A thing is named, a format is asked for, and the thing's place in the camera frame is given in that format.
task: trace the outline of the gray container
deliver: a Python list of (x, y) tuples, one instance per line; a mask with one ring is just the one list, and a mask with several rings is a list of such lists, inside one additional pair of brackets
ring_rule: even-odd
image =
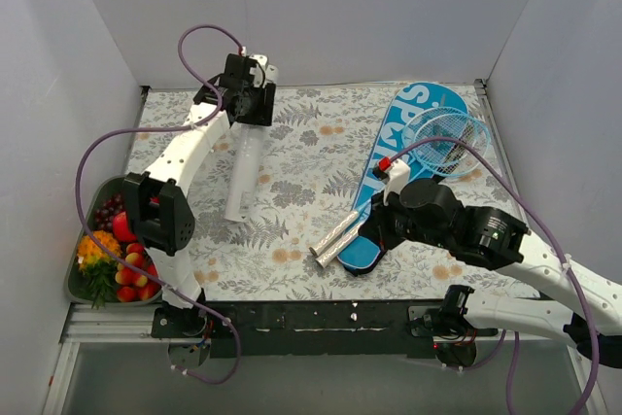
[[(94, 228), (95, 225), (95, 210), (98, 206), (101, 206), (104, 201), (109, 199), (111, 196), (117, 193), (121, 193), (121, 185), (123, 183), (123, 175), (118, 177), (113, 177), (112, 179), (104, 182), (99, 190), (97, 190), (97, 194), (93, 198), (90, 203), (90, 207), (88, 208), (88, 212), (86, 214), (86, 221), (88, 222), (88, 226), (90, 228)], [(86, 288), (86, 279), (81, 274), (78, 269), (78, 264), (76, 263), (76, 254), (78, 252), (78, 245), (80, 244), (80, 240), (85, 235), (85, 232), (80, 232), (80, 236), (78, 237), (78, 241), (76, 242), (76, 247), (74, 248), (74, 252), (71, 255), (69, 261), (69, 268), (67, 269), (67, 275), (65, 276), (65, 292), (69, 299), (74, 303), (86, 303), (92, 304), (92, 299), (87, 296), (85, 293)], [(149, 305), (156, 300), (159, 300), (162, 295), (162, 290), (160, 289), (157, 294), (152, 296), (149, 300), (145, 301), (129, 301), (127, 303), (123, 303), (120, 301), (107, 301), (106, 307), (122, 307), (122, 306), (142, 306)]]

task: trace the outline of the fruit basket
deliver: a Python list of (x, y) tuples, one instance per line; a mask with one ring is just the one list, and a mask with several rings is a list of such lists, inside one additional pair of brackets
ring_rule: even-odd
[[(106, 212), (104, 212), (103, 214), (102, 208), (108, 200), (110, 200), (108, 201), (109, 203), (113, 204), (112, 199), (115, 197), (115, 195), (121, 192), (122, 183), (123, 176), (118, 176), (107, 180), (101, 185), (101, 187), (99, 187), (99, 190), (93, 198), (93, 201), (90, 204), (90, 207), (88, 208), (88, 212), (86, 214), (86, 221), (88, 222), (88, 226), (91, 229), (97, 230), (98, 228), (101, 228), (102, 230), (99, 231), (103, 231), (104, 229), (109, 231), (112, 229), (109, 218), (120, 212), (119, 204), (121, 203), (121, 201), (117, 200), (117, 203), (114, 203), (116, 205), (111, 206), (111, 209), (107, 209)], [(101, 235), (105, 236), (106, 238), (113, 237), (112, 233), (108, 234), (108, 232), (102, 233)], [(80, 236), (78, 237), (76, 247), (74, 248), (73, 254), (71, 256), (69, 267), (67, 269), (67, 274), (65, 276), (65, 292), (69, 296), (69, 299), (74, 303), (93, 304), (93, 296), (92, 293), (89, 291), (89, 280), (84, 272), (81, 271), (80, 264), (77, 260), (78, 251), (84, 236), (85, 233), (84, 231), (82, 231)], [(127, 243), (119, 242), (119, 246), (122, 252), (126, 252), (126, 249), (128, 247)], [(148, 265), (149, 260), (147, 259), (147, 262), (144, 263), (145, 268), (147, 268)], [(162, 294), (162, 291), (158, 290), (155, 294), (153, 294), (153, 296), (145, 300), (136, 299), (135, 301), (122, 302), (117, 297), (117, 293), (119, 292), (119, 290), (124, 287), (116, 282), (115, 275), (116, 272), (118, 272), (117, 264), (115, 262), (110, 263), (107, 266), (107, 271), (108, 270), (111, 271), (110, 277), (104, 277), (103, 280), (106, 282), (106, 284), (110, 286), (110, 288), (115, 293), (106, 296), (103, 306), (119, 307), (147, 305), (158, 300)]]

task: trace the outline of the metal frame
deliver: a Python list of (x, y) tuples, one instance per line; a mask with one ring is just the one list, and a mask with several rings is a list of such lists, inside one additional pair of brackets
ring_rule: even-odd
[[(501, 171), (511, 186), (516, 190), (514, 177), (507, 160), (499, 131), (497, 129), (491, 103), (486, 94), (486, 85), (483, 80), (478, 80), (474, 84), (477, 97), (482, 104), (484, 117), (488, 123), (493, 137), (493, 144), (500, 158)], [(520, 206), (517, 206), (520, 217), (527, 221), (526, 215)], [(399, 300), (383, 300), (386, 302), (396, 302)], [(439, 300), (406, 300), (415, 306), (432, 305)], [(76, 366), (77, 357), (81, 343), (193, 343), (196, 338), (152, 338), (153, 320), (156, 315), (158, 305), (144, 307), (128, 307), (123, 309), (103, 309), (92, 310), (89, 305), (73, 304), (69, 310), (65, 330), (61, 337), (61, 350), (56, 364), (56, 369), (52, 377), (50, 392), (48, 394), (43, 413), (45, 415), (60, 414), (67, 397), (71, 378)], [(537, 336), (524, 336), (527, 340), (545, 340)], [(496, 340), (497, 336), (481, 336), (481, 340)], [(442, 342), (444, 339), (435, 338), (435, 342)], [(413, 347), (416, 346), (417, 339), (414, 339)], [(572, 363), (577, 384), (583, 388), (589, 374), (589, 361), (582, 358), (574, 349), (568, 348), (570, 361)], [(590, 414), (606, 414), (606, 406), (601, 390), (597, 385), (592, 396), (586, 405)]]

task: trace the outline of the floral tablecloth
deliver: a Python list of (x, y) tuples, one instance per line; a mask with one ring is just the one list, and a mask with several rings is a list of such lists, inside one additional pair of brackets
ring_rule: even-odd
[[(484, 119), (473, 86), (450, 86)], [(314, 244), (352, 205), (376, 132), (402, 85), (278, 89), (263, 149), (256, 202), (246, 224), (223, 218), (239, 127), (214, 147), (189, 193), (196, 230), (189, 248), (209, 300), (441, 298), (451, 284), (491, 294), (537, 296), (495, 272), (465, 266), (433, 247), (404, 243), (368, 275), (354, 277), (334, 261), (323, 270)], [(181, 124), (195, 91), (150, 92), (141, 126)], [(172, 135), (139, 134), (129, 171), (142, 172)], [(488, 153), (499, 167), (493, 149)], [(517, 215), (485, 169), (446, 181), (464, 204), (497, 206)]]

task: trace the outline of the floral pattern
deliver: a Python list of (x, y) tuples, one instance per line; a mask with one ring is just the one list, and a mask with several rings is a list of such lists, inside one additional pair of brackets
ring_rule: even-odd
[[(337, 261), (322, 269), (308, 254), (309, 246), (350, 211), (380, 123), (403, 86), (278, 89), (255, 204), (245, 224), (223, 218), (239, 127), (216, 143), (189, 193), (196, 217), (190, 254), (208, 299), (441, 298), (451, 284), (468, 284), (491, 294), (537, 296), (525, 284), (466, 266), (426, 245), (404, 243), (362, 277), (352, 276)], [(473, 86), (450, 87), (473, 116), (484, 119)], [(194, 91), (150, 92), (141, 126), (180, 124), (193, 96)], [(171, 138), (139, 135), (128, 170), (144, 170)], [(492, 148), (487, 159), (499, 168)], [(464, 204), (518, 214), (512, 199), (483, 168), (445, 183)]]

